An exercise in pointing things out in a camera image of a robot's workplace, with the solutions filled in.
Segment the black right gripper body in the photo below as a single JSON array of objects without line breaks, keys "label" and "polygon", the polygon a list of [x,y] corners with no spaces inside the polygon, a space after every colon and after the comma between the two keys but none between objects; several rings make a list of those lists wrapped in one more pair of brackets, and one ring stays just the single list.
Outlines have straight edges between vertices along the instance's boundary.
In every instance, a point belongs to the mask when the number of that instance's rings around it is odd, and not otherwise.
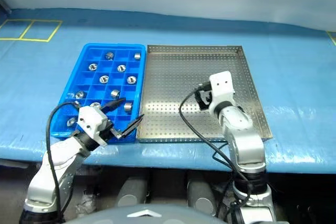
[{"label": "black right gripper body", "polygon": [[210,82],[204,82],[198,85],[198,91],[201,92],[209,92],[209,95],[212,96],[212,86]]}]

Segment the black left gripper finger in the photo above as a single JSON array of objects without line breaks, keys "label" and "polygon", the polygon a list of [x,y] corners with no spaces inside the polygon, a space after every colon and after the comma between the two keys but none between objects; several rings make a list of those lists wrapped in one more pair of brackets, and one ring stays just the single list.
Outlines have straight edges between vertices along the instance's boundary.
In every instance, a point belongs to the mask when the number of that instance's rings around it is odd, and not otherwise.
[{"label": "black left gripper finger", "polygon": [[117,100],[113,100],[110,101],[108,103],[106,103],[105,105],[103,105],[100,110],[103,113],[108,113],[110,111],[114,111],[115,109],[117,109],[123,102],[125,101],[125,98],[119,98]]},{"label": "black left gripper finger", "polygon": [[128,124],[127,128],[121,133],[121,137],[125,138],[128,135],[130,135],[139,126],[139,124],[142,122],[143,117],[144,117],[144,114],[141,114],[135,120],[130,122]]}]

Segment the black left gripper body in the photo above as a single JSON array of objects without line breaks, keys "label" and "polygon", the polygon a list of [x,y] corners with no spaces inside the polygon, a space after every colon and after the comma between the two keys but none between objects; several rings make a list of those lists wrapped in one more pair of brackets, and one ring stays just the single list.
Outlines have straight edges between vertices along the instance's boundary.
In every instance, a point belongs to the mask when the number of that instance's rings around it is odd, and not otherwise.
[{"label": "black left gripper body", "polygon": [[107,144],[111,139],[116,138],[117,140],[123,138],[122,132],[114,127],[111,120],[107,120],[106,127],[100,131],[100,138]]}]

